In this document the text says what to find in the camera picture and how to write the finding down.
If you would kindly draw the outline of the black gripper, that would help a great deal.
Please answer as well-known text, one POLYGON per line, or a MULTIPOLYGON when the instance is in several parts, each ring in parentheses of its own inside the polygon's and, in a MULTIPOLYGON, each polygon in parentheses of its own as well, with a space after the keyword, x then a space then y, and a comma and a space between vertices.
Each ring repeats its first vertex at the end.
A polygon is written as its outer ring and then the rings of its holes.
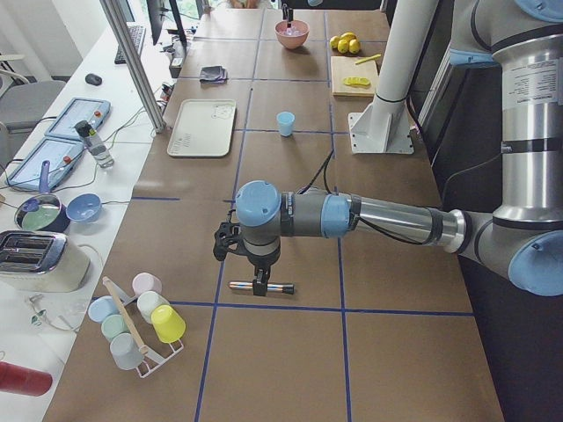
POLYGON ((277 262, 279 259, 279 252, 273 251, 267 255, 249 253, 247 258, 249 262, 255 266, 254 278, 252 281, 252 293, 257 296, 262 296, 267 293, 269 280, 269 269, 267 267, 270 267, 277 262))

